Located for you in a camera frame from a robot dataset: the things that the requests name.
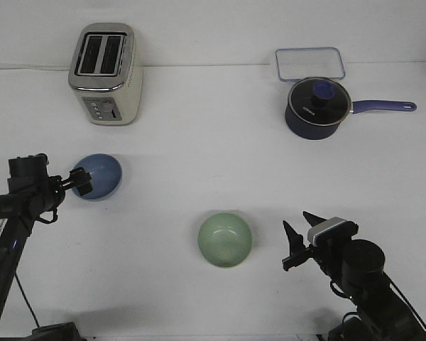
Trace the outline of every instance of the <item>silver toaster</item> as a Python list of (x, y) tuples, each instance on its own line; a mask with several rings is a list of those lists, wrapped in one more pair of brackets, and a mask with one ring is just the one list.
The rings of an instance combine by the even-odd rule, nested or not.
[(131, 27), (93, 23), (84, 28), (68, 82), (92, 123), (118, 126), (132, 122), (141, 101), (142, 77)]

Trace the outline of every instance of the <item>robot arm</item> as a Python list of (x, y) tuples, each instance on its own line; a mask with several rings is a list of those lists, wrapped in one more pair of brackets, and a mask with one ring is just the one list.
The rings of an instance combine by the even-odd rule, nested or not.
[(426, 332), (414, 313), (390, 287), (392, 281), (383, 271), (383, 251), (370, 241), (352, 239), (358, 225), (338, 217), (326, 220), (308, 212), (303, 215), (312, 226), (307, 234), (310, 245), (305, 247), (302, 236), (284, 222), (290, 245), (284, 270), (313, 258), (331, 278), (332, 290), (356, 305), (360, 320), (353, 320), (354, 328), (361, 329), (361, 335), (363, 325), (368, 331), (360, 340), (425, 341)]
[[(58, 175), (48, 176), (47, 164), (44, 154), (9, 160), (9, 193), (0, 195), (0, 317), (35, 221), (57, 220), (57, 207), (69, 188), (76, 187), (82, 195), (92, 190), (90, 175), (82, 168), (62, 180)], [(40, 217), (44, 212), (53, 212), (52, 221)]]

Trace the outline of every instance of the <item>lid knob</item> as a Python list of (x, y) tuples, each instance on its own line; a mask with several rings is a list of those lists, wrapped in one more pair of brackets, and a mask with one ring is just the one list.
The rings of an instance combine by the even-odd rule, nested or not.
[(335, 96), (333, 83), (328, 80), (319, 80), (312, 86), (312, 92), (317, 98), (331, 99)]

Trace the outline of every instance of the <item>purple handle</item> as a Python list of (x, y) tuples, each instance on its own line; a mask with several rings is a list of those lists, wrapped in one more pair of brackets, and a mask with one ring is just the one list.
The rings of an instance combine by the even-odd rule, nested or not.
[(417, 109), (417, 105), (413, 102), (397, 102), (397, 101), (356, 101), (354, 102), (354, 114), (365, 112), (368, 110), (393, 110), (397, 112), (413, 112)]

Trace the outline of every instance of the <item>navy blue pot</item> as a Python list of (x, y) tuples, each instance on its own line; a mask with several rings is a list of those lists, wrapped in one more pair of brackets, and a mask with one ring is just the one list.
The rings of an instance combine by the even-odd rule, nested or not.
[(374, 109), (412, 112), (417, 106), (381, 100), (352, 102), (339, 83), (326, 77), (308, 77), (290, 89), (285, 121), (298, 136), (320, 140), (331, 136), (347, 115)]

